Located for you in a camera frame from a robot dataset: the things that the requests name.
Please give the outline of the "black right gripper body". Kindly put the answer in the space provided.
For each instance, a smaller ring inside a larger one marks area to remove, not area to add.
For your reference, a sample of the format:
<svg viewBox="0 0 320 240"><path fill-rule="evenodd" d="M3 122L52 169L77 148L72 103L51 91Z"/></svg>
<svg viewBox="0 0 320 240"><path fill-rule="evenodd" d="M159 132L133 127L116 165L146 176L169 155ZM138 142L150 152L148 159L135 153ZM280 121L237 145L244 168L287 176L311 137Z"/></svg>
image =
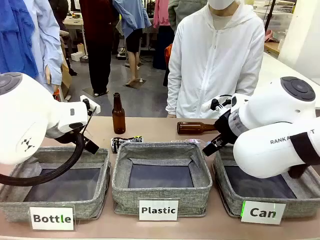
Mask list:
<svg viewBox="0 0 320 240"><path fill-rule="evenodd" d="M228 110L215 123L214 126L219 132L218 136L225 139L226 144L234 144L242 133L242 121L239 117L239 110L231 112Z"/></svg>

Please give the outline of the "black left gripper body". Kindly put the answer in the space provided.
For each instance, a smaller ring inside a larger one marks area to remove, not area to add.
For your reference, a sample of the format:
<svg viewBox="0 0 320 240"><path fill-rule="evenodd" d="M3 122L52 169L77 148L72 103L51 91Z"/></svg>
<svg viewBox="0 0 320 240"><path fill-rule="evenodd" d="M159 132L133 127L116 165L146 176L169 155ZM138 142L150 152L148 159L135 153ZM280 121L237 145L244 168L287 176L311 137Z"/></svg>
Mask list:
<svg viewBox="0 0 320 240"><path fill-rule="evenodd" d="M97 144L80 132L75 134L75 145L77 148L79 147L81 151L86 150L93 155L95 155L99 150L99 146Z"/></svg>

